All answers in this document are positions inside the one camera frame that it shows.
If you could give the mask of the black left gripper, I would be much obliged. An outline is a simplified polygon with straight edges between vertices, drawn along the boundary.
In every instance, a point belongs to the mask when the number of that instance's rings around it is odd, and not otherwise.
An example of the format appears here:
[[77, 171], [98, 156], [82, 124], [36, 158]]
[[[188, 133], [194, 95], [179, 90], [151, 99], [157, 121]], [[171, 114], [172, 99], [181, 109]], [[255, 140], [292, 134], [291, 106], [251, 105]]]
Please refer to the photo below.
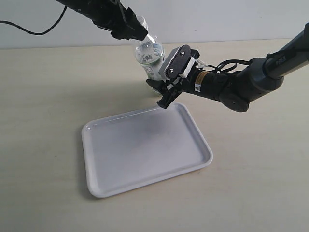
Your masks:
[[134, 39], [142, 41], [148, 30], [138, 21], [130, 7], [125, 7], [119, 0], [92, 0], [92, 21], [98, 27], [112, 31], [118, 40]]

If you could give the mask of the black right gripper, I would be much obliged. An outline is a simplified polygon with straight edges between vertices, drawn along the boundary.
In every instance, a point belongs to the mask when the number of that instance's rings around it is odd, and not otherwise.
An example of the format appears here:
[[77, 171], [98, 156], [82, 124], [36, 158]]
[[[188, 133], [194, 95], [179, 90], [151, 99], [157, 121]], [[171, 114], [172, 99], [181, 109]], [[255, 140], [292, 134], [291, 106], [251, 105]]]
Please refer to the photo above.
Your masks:
[[207, 99], [220, 101], [220, 96], [229, 83], [229, 75], [220, 72], [217, 68], [206, 71], [198, 60], [199, 52], [191, 49], [195, 63], [187, 78], [177, 78], [167, 81], [147, 79], [146, 83], [162, 95], [157, 102], [158, 106], [167, 109], [168, 106], [183, 92]]

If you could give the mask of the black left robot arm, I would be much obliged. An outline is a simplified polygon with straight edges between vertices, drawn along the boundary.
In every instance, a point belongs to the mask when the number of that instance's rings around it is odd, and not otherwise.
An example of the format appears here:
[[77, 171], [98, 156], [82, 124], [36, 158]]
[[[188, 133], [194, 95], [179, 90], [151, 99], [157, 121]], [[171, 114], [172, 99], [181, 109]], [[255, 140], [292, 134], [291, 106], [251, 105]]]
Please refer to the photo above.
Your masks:
[[117, 40], [142, 41], [148, 30], [129, 7], [119, 0], [60, 0], [59, 3], [89, 18], [99, 28], [107, 30]]

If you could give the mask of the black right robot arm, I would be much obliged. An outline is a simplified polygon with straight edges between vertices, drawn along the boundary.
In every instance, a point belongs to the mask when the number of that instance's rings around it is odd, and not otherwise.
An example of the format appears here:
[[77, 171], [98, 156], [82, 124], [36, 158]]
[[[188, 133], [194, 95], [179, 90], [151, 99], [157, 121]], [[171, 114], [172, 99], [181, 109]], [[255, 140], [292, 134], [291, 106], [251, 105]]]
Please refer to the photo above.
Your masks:
[[185, 44], [173, 49], [159, 70], [161, 80], [147, 80], [166, 109], [183, 92], [246, 112], [250, 102], [278, 89], [284, 77], [309, 63], [309, 26], [275, 53], [248, 61], [229, 59], [217, 66], [199, 60], [199, 52]]

